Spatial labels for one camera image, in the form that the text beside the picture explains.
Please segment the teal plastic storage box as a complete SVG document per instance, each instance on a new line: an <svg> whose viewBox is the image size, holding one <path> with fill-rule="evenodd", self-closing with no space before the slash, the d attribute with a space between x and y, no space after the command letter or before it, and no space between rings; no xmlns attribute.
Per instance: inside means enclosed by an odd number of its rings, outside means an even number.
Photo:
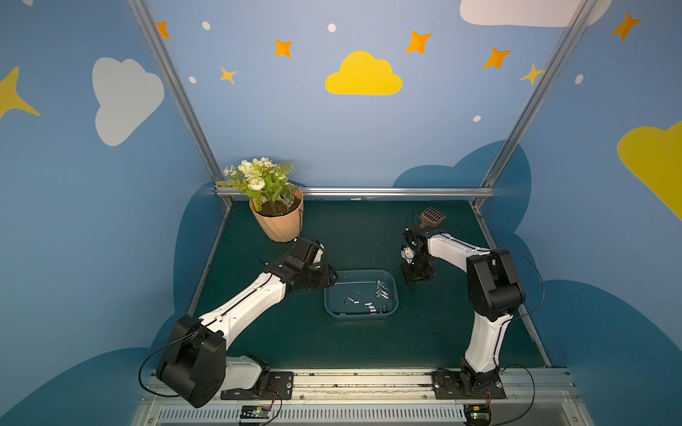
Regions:
<svg viewBox="0 0 682 426"><path fill-rule="evenodd" d="M337 272L336 283L324 290L324 307L336 320L383 319L395 313L399 296L394 277L384 270Z"/></svg>

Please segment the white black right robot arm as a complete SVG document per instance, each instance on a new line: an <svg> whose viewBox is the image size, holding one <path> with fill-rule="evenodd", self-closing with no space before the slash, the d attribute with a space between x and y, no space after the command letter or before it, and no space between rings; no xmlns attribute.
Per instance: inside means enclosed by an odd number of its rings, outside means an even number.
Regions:
<svg viewBox="0 0 682 426"><path fill-rule="evenodd" d="M508 250L481 248L428 227L407 227L403 238L401 271L408 282L434 278L437 260L466 273L475 315L463 370L476 376L496 371L506 330L514 312L526 301L512 255Z"/></svg>

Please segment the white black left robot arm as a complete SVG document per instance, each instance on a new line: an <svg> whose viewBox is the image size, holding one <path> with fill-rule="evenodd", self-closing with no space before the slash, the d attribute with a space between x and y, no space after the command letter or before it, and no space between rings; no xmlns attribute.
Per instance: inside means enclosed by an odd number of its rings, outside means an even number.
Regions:
<svg viewBox="0 0 682 426"><path fill-rule="evenodd" d="M270 367L255 356L229 357L227 350L253 321L286 296L326 289L339 276L325 261L316 240L298 238L282 257L267 264L250 286L220 307L195 318L185 315L173 326L156 368L156 377L173 397L201 408L217 395L243 399L272 394Z"/></svg>

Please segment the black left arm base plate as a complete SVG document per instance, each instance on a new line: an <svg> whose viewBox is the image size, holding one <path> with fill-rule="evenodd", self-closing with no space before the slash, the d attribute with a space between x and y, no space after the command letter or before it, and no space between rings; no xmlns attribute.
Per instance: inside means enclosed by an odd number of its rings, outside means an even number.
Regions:
<svg viewBox="0 0 682 426"><path fill-rule="evenodd" d="M222 390L222 400L265 400L278 394L277 399L291 400L295 375L291 371L262 373L257 382L248 390Z"/></svg>

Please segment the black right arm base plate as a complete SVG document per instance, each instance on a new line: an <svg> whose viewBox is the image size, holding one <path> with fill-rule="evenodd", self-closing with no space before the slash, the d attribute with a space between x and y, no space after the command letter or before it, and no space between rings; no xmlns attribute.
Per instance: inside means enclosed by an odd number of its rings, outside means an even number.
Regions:
<svg viewBox="0 0 682 426"><path fill-rule="evenodd" d="M486 373L437 369L432 381L436 399L506 399L498 369Z"/></svg>

